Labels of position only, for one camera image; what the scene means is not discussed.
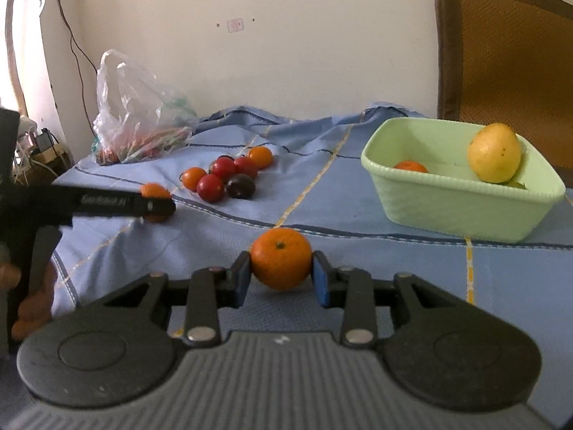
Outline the person's left hand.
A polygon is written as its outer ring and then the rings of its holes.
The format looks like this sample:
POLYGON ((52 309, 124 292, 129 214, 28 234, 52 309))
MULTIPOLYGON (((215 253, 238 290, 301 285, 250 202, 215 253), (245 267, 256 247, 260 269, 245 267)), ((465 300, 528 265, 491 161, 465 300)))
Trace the person's left hand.
MULTIPOLYGON (((1 244, 2 292, 8 292, 15 288, 21 277, 19 268, 8 262, 7 256, 8 248, 1 244)), ((42 283, 39 288, 19 304, 18 318, 12 327, 12 339, 14 341, 23 341, 50 322, 56 278, 56 267, 53 266, 52 259, 49 259, 44 267, 42 283)))

